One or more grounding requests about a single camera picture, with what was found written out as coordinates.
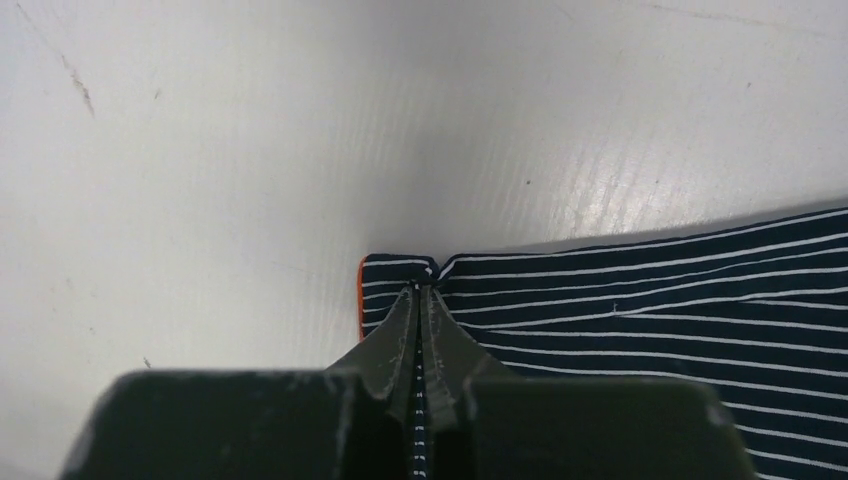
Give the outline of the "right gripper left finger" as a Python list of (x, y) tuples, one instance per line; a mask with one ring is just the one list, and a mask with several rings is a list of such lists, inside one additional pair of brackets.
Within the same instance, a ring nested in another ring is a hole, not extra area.
[(404, 288), (377, 328), (327, 368), (344, 385), (339, 479), (421, 477), (419, 300)]

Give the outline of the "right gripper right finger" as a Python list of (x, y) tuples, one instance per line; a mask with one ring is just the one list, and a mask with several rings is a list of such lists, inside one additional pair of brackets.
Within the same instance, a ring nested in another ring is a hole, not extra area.
[(474, 399), (468, 386), (479, 379), (511, 379), (515, 373), (457, 324), (432, 286), (421, 291), (420, 327), (428, 466), (434, 479), (473, 479)]

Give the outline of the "striped blue underwear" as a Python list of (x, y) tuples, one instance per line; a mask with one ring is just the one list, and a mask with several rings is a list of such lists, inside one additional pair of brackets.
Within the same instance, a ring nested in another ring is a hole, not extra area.
[(371, 254), (360, 324), (431, 284), (495, 358), (529, 375), (712, 386), (762, 479), (847, 475), (847, 212), (554, 253)]

